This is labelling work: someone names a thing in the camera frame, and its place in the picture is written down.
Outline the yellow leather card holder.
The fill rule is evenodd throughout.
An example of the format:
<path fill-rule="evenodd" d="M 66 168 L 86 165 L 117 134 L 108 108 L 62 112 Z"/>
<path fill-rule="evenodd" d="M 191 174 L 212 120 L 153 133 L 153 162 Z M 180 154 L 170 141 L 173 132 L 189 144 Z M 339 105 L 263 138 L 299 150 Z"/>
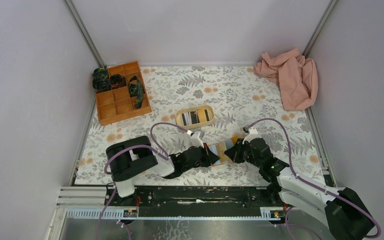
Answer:
<path fill-rule="evenodd" d="M 220 155 L 221 155 L 221 154 L 224 154 L 224 152 L 225 152 L 227 149 L 233 147 L 233 146 L 236 144 L 237 140 L 238 140 L 238 136 L 233 136 L 233 137 L 228 138 L 228 139 L 226 139 L 226 140 L 224 140 L 224 141 L 221 141 L 221 142 L 219 142 L 219 143 L 217 143 L 217 144 L 209 145 L 209 148 L 210 148 L 210 150 L 211 150 L 214 154 L 216 154 L 216 155 L 218 155 L 218 156 L 220 157 Z M 220 165 L 224 165 L 224 164 L 220 164 L 220 160 L 218 160 L 218 161 L 217 161 L 214 165 L 212 165 L 212 166 L 215 167 L 215 166 L 220 166 Z"/>

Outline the beige oval plastic tray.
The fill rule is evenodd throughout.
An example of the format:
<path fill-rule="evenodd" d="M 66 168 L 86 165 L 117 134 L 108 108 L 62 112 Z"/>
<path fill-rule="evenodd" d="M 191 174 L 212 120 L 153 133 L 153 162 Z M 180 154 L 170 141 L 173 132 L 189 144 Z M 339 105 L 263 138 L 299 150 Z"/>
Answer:
<path fill-rule="evenodd" d="M 209 115 L 209 121 L 208 122 L 199 123 L 199 119 L 197 117 L 197 110 L 200 110 L 200 109 L 207 109 L 208 110 L 208 115 Z M 190 114 L 191 123 L 188 126 L 183 125 L 182 118 L 181 118 L 181 114 L 185 113 L 185 112 L 189 112 L 189 114 Z M 214 119 L 215 119 L 214 110 L 210 105 L 207 105 L 207 104 L 199 105 L 199 106 L 195 106 L 195 107 L 183 108 L 183 109 L 178 110 L 175 114 L 176 124 L 178 126 L 183 127 L 186 130 L 209 126 L 214 122 Z"/>

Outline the grey card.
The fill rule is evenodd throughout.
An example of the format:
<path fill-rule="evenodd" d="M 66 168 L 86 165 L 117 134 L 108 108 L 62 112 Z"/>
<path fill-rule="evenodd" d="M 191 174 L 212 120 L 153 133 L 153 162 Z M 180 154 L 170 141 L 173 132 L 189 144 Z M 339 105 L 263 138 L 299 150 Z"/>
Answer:
<path fill-rule="evenodd" d="M 191 124 L 191 118 L 190 118 L 189 112 L 184 112 L 180 116 L 184 126 L 189 126 Z"/>

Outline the orange card with black stripe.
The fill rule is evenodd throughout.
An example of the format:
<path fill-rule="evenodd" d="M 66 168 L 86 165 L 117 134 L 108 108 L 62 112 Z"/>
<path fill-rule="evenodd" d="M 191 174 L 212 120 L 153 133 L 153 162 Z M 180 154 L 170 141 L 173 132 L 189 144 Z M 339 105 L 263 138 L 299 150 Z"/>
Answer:
<path fill-rule="evenodd" d="M 207 109 L 199 109 L 196 111 L 199 123 L 205 123 L 210 120 L 209 112 Z"/>

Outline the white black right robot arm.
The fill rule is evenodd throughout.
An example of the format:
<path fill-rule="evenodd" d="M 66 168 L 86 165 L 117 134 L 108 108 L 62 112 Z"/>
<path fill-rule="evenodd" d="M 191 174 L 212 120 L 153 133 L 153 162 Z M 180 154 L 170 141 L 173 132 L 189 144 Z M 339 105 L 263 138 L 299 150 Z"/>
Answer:
<path fill-rule="evenodd" d="M 239 139 L 224 153 L 235 163 L 256 166 L 274 195 L 319 220 L 337 240 L 362 240 L 375 227 L 371 214 L 354 190 L 329 187 L 293 173 L 292 167 L 275 157 L 262 138 L 251 142 Z"/>

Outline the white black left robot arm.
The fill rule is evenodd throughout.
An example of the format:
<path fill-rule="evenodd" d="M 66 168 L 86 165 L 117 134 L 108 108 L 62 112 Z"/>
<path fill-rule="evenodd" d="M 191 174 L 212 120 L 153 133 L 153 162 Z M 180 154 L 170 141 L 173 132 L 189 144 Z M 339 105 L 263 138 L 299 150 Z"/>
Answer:
<path fill-rule="evenodd" d="M 147 136 L 140 136 L 113 144 L 105 150 L 107 163 L 104 173 L 111 175 L 120 198 L 135 193 L 133 177 L 151 169 L 165 179 L 174 179 L 198 167 L 210 167 L 220 157 L 198 138 L 187 150 L 170 154 L 168 157 L 151 147 Z"/>

